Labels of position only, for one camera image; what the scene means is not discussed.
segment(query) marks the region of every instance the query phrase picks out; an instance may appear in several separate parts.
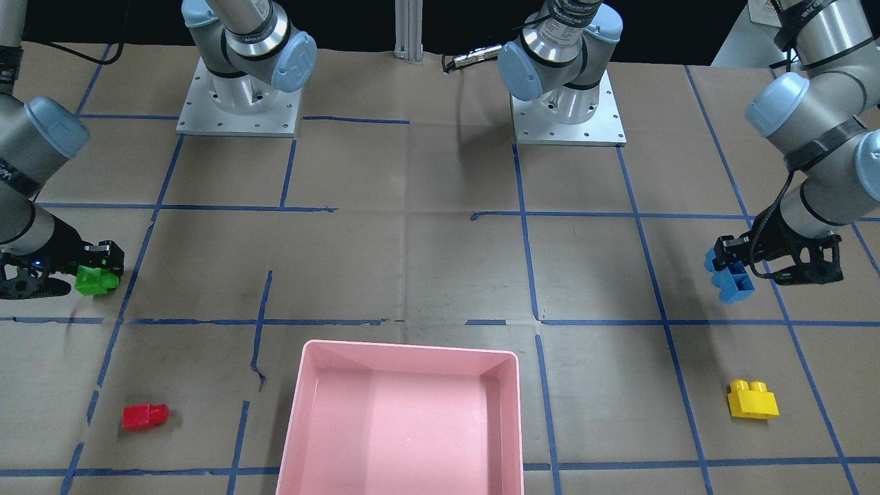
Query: black curtain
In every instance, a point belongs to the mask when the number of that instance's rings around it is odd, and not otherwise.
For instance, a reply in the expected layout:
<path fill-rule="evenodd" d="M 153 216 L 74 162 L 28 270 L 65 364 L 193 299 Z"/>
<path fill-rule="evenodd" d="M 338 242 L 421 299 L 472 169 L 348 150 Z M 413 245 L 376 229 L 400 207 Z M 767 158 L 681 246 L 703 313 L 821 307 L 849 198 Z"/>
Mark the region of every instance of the black curtain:
<path fill-rule="evenodd" d="M 510 40 L 509 31 L 542 0 L 425 0 L 426 51 L 458 55 Z M 614 61 L 708 65 L 727 38 L 746 0 L 634 2 L 607 0 L 624 19 Z M 120 39 L 128 0 L 30 0 L 26 40 L 109 43 Z M 394 48 L 393 0 L 279 0 L 294 25 L 322 48 L 388 51 Z M 880 2 L 862 0 L 875 33 Z M 135 44 L 192 45 L 180 0 L 131 0 L 126 40 Z"/>

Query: red toy brick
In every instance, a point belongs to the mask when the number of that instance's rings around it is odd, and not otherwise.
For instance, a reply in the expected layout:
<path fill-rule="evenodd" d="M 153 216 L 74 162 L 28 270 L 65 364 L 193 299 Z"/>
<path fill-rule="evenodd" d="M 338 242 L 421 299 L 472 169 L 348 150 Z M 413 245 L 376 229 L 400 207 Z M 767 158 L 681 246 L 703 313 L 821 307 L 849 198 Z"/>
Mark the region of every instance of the red toy brick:
<path fill-rule="evenodd" d="M 122 429 L 140 432 L 155 428 L 168 420 L 168 406 L 150 403 L 129 406 L 122 411 Z"/>

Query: metal mounting plate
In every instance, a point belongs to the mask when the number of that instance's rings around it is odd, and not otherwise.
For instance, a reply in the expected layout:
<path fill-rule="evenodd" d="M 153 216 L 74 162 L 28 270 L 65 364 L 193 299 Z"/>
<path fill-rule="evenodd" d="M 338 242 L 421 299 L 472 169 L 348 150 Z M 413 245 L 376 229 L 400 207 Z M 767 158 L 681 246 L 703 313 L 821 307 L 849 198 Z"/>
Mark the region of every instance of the metal mounting plate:
<path fill-rule="evenodd" d="M 617 109 L 608 72 L 599 82 L 599 103 L 587 122 L 566 125 L 552 120 L 552 111 L 539 101 L 510 97 L 513 129 L 520 144 L 560 144 L 569 146 L 622 146 L 627 133 Z"/>
<path fill-rule="evenodd" d="M 187 100 L 177 122 L 178 134 L 195 136 L 295 137 L 299 129 L 300 100 L 303 90 L 278 92 L 272 105 L 258 114 L 234 115 L 224 112 L 210 92 L 211 75 L 199 59 Z"/>

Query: pink plastic tray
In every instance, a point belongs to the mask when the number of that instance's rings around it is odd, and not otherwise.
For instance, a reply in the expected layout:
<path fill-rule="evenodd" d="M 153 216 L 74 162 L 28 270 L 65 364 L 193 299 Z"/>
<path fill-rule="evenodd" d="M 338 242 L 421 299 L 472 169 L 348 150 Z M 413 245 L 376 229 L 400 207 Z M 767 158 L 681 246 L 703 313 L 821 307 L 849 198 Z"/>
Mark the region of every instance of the pink plastic tray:
<path fill-rule="evenodd" d="M 517 355 L 312 340 L 276 495 L 522 495 Z"/>

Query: yellow block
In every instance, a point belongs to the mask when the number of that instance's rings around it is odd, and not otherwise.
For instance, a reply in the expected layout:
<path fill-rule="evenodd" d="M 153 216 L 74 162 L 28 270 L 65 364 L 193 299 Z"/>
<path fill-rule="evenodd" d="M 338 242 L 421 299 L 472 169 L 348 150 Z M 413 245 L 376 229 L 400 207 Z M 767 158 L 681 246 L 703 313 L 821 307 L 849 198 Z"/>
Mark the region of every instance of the yellow block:
<path fill-rule="evenodd" d="M 770 419 L 779 416 L 776 395 L 767 390 L 763 381 L 748 383 L 745 380 L 733 380 L 730 383 L 730 393 L 727 394 L 727 403 L 733 417 Z"/>

